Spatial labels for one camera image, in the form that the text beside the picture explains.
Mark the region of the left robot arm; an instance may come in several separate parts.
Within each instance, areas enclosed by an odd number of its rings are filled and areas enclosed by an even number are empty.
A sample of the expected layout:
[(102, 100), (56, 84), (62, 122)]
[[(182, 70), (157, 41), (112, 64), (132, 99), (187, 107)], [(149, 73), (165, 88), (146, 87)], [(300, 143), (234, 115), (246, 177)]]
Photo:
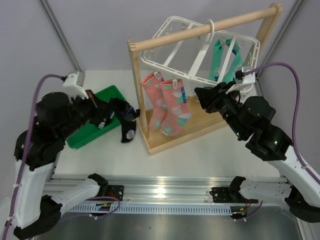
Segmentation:
[(35, 105), (28, 130), (16, 141), (14, 157), (19, 180), (12, 225), (13, 234), (20, 240), (51, 230), (61, 216), (77, 204), (96, 198), (103, 200), (109, 193), (109, 182), (93, 173), (84, 182), (61, 195), (44, 195), (43, 189), (57, 155), (66, 140), (89, 122), (101, 123), (111, 112), (110, 105), (88, 90), (88, 98), (68, 97), (63, 92), (46, 94)]

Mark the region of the pink sock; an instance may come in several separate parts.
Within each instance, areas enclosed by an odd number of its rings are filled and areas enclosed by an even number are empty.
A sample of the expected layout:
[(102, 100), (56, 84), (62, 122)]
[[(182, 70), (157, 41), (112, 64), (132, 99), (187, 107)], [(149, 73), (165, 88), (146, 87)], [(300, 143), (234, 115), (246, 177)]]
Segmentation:
[(148, 127), (152, 130), (158, 129), (167, 116), (167, 105), (165, 104), (161, 83), (164, 81), (163, 75), (155, 71), (147, 75), (142, 81), (142, 87), (146, 92), (153, 110)]
[(167, 107), (167, 115), (160, 125), (160, 130), (166, 136), (177, 136), (192, 116), (183, 80), (168, 79), (160, 85)]

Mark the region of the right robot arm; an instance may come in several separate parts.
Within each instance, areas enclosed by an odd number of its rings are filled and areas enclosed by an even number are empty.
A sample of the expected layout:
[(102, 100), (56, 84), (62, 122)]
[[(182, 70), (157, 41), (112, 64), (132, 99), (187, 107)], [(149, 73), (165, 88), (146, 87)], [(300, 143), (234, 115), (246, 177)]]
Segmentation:
[(293, 140), (271, 123), (276, 110), (262, 96), (250, 96), (241, 102), (240, 91), (233, 83), (221, 82), (215, 87), (194, 89), (206, 113), (219, 113), (238, 141), (264, 162), (287, 178), (284, 183), (255, 182), (235, 176), (228, 187), (213, 187), (215, 203), (269, 202), (285, 208), (308, 223), (320, 221), (320, 187), (299, 162)]

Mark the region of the white plastic clip hanger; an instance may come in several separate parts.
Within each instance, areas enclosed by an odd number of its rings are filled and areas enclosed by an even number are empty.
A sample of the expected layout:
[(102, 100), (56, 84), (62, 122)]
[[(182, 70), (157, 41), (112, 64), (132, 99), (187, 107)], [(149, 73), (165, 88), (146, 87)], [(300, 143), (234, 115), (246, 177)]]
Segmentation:
[[(217, 81), (209, 79), (213, 44), (219, 39), (232, 39), (230, 47), (224, 46)], [(194, 96), (197, 87), (214, 87), (223, 82), (234, 54), (235, 41), (241, 45), (240, 53), (244, 66), (255, 68), (260, 51), (260, 42), (251, 36), (219, 30), (186, 40), (154, 47), (140, 53), (142, 63), (152, 70), (160, 71), (165, 78), (181, 78), (189, 96)]]

